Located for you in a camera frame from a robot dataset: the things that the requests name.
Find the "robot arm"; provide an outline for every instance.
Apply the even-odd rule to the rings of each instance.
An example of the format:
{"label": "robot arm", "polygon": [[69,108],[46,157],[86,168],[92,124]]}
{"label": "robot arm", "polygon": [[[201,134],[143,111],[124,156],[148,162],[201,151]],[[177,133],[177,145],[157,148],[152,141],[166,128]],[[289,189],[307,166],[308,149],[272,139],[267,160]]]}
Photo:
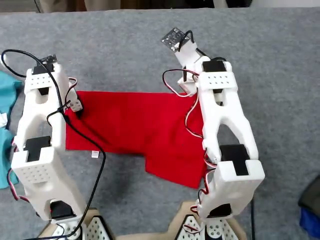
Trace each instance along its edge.
{"label": "robot arm", "polygon": [[[187,72],[178,84],[187,94],[198,94],[203,118],[203,149],[216,165],[207,189],[196,202],[203,222],[240,214],[251,201],[255,189],[265,178],[258,149],[238,96],[232,66],[222,58],[210,59],[201,52],[191,36],[174,28],[163,39]],[[217,134],[221,124],[237,137],[237,145],[220,145]]]}
{"label": "robot arm", "polygon": [[[52,58],[45,64],[64,97],[69,89],[69,78],[55,56]],[[86,202],[59,158],[59,154],[65,151],[66,142],[63,116],[53,114],[48,119],[51,136],[35,137],[39,125],[60,107],[54,83],[41,66],[28,69],[24,83],[23,115],[14,138],[18,152],[13,154],[11,168],[23,184],[27,199],[43,220],[76,223],[84,213]],[[77,110],[82,109],[75,90],[70,92],[70,104],[73,103]],[[59,208],[64,208],[63,215],[59,214]]]}

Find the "teal cloth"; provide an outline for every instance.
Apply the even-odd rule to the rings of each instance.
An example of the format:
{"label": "teal cloth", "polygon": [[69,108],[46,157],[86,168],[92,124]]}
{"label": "teal cloth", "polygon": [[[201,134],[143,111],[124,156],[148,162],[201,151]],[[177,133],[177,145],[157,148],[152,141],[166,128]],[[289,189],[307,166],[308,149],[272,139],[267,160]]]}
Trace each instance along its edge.
{"label": "teal cloth", "polygon": [[[0,113],[6,113],[10,119],[11,108],[17,99],[17,88],[22,82],[0,71]],[[7,173],[10,169],[9,152],[13,135],[5,127],[0,128],[0,189],[8,187]],[[12,173],[10,179],[13,184],[18,182],[17,176]]]}

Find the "blue object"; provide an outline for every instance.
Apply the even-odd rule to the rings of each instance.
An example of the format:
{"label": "blue object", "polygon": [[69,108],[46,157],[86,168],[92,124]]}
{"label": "blue object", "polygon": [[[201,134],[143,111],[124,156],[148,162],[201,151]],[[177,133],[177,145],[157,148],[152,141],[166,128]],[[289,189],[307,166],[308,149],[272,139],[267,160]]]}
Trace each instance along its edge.
{"label": "blue object", "polygon": [[[17,99],[17,88],[22,82],[14,77],[0,71],[0,113],[6,113],[9,121],[11,108]],[[0,128],[0,189],[8,187],[7,173],[10,169],[8,159],[9,150],[11,148],[11,140],[13,135],[5,127]],[[10,175],[11,182],[18,182],[17,176],[12,173]]]}
{"label": "blue object", "polygon": [[304,207],[301,208],[300,226],[310,236],[320,239],[320,217]]}

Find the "red fabric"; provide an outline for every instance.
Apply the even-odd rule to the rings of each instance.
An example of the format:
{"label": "red fabric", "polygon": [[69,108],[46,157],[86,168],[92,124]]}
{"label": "red fabric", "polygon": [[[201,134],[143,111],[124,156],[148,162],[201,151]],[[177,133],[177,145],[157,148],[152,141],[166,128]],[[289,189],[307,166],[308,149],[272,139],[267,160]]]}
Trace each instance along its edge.
{"label": "red fabric", "polygon": [[[185,128],[184,119],[195,97],[171,93],[78,91],[84,111],[80,119],[67,114],[74,126],[106,151],[145,156],[145,170],[174,183],[197,188],[205,170],[202,140]],[[197,106],[188,126],[201,133]],[[97,150],[66,128],[66,149]]]}

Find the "gray felt surface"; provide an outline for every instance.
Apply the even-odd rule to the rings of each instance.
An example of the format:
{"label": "gray felt surface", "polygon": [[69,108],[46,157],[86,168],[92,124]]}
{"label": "gray felt surface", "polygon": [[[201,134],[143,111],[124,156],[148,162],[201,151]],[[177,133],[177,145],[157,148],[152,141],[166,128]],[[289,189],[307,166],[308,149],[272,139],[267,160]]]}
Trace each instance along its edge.
{"label": "gray felt surface", "polygon": [[[201,50],[232,63],[255,135],[266,173],[255,195],[257,239],[305,240],[297,201],[320,172],[319,22],[320,8],[4,15],[0,49],[56,53],[67,74],[78,78],[78,90],[167,92],[161,74],[179,64],[160,39],[174,26],[193,30]],[[20,72],[34,64],[8,57]],[[13,132],[23,98],[13,109]],[[227,143],[229,131],[223,132],[220,140]],[[87,151],[67,152],[62,160],[87,198],[100,161]],[[196,199],[195,190],[147,174],[142,157],[108,154],[107,160],[92,206],[117,235],[166,231],[180,203]],[[4,240],[34,237],[46,224],[8,189],[0,190],[0,216]],[[250,238],[248,209],[237,219]]]}

